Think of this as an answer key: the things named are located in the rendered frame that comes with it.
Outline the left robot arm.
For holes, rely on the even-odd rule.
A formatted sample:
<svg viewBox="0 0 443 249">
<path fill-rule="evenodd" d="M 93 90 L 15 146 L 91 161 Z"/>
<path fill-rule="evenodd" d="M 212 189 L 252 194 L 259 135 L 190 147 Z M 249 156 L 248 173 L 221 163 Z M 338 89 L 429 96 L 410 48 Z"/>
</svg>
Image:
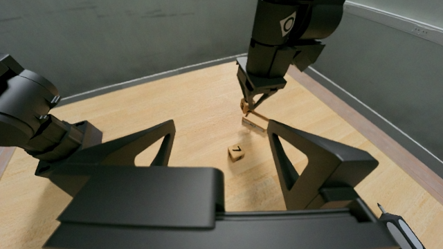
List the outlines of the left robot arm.
<svg viewBox="0 0 443 249">
<path fill-rule="evenodd" d="M 277 50 L 268 79 L 284 77 L 290 65 L 302 73 L 316 63 L 326 46 L 319 39 L 337 29 L 345 1 L 257 0 L 252 38 L 286 43 Z M 0 53 L 0 147 L 19 147 L 39 159 L 35 175 L 42 178 L 89 147 L 93 125 L 88 120 L 70 124 L 48 114 L 61 99 L 49 80 Z"/>
</svg>

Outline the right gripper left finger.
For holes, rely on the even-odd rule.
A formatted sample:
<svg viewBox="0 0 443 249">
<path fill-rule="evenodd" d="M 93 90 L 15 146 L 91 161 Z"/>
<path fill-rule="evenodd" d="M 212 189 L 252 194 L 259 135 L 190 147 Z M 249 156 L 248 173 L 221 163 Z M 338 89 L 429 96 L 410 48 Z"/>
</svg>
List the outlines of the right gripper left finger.
<svg viewBox="0 0 443 249">
<path fill-rule="evenodd" d="M 174 120 L 170 119 L 153 127 L 76 151 L 64 163 L 136 165 L 137 155 L 164 137 L 150 166 L 168 166 L 175 134 Z"/>
</svg>

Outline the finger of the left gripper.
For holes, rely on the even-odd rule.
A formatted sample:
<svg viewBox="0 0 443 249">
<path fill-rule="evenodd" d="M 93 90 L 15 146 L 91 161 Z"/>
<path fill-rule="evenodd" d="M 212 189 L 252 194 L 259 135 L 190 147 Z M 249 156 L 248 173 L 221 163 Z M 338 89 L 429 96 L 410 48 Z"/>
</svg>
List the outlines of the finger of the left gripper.
<svg viewBox="0 0 443 249">
<path fill-rule="evenodd" d="M 274 95 L 275 93 L 277 93 L 278 92 L 278 90 L 276 90 L 276 89 L 271 89 L 270 91 L 267 91 L 267 92 L 261 92 L 261 93 L 253 93 L 253 94 L 249 94 L 249 93 L 247 93 L 247 91 L 246 91 L 246 89 L 244 89 L 245 90 L 245 94 L 246 94 L 246 99 L 247 99 L 247 102 L 248 102 L 248 107 L 249 107 L 249 110 L 254 110 L 254 109 L 256 109 L 261 103 L 263 103 L 263 101 L 265 101 L 266 99 L 268 99 L 268 98 L 270 98 L 272 95 Z M 256 95 L 259 95 L 259 94 L 263 94 L 261 97 L 260 97 L 260 99 L 253 105 L 253 98 L 256 96 Z"/>
<path fill-rule="evenodd" d="M 239 78 L 239 76 L 238 75 L 236 75 L 237 76 L 237 79 L 238 79 L 238 82 L 239 82 L 239 85 L 240 85 L 240 88 L 241 88 L 241 90 L 242 90 L 242 94 L 243 94 L 243 96 L 244 96 L 244 98 L 246 98 L 246 94 L 245 94 L 245 87 L 244 87 L 244 85 L 242 84 L 242 81 L 240 80 L 240 78 Z"/>
</svg>

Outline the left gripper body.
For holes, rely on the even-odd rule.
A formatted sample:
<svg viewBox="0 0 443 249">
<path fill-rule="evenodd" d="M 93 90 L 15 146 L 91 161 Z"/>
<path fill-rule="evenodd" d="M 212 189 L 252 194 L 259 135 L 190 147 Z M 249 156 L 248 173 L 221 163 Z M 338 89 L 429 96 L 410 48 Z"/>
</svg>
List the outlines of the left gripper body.
<svg viewBox="0 0 443 249">
<path fill-rule="evenodd" d="M 285 44 L 263 44 L 251 37 L 248 61 L 246 61 L 247 57 L 238 57 L 236 61 L 236 65 L 238 65 L 237 75 L 247 93 L 261 93 L 271 89 L 280 90 L 285 88 L 287 81 L 283 77 L 268 79 L 275 54 L 277 50 L 284 48 Z"/>
</svg>

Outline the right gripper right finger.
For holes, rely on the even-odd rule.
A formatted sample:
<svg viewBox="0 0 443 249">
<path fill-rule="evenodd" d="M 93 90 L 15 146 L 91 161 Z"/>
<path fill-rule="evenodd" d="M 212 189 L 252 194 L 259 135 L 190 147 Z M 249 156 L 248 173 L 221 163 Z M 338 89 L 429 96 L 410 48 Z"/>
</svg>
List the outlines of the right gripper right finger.
<svg viewBox="0 0 443 249">
<path fill-rule="evenodd" d="M 321 190 L 355 188 L 379 166 L 368 151 L 269 119 L 266 132 L 287 210 L 302 210 Z M 307 157 L 298 174 L 279 137 Z"/>
</svg>

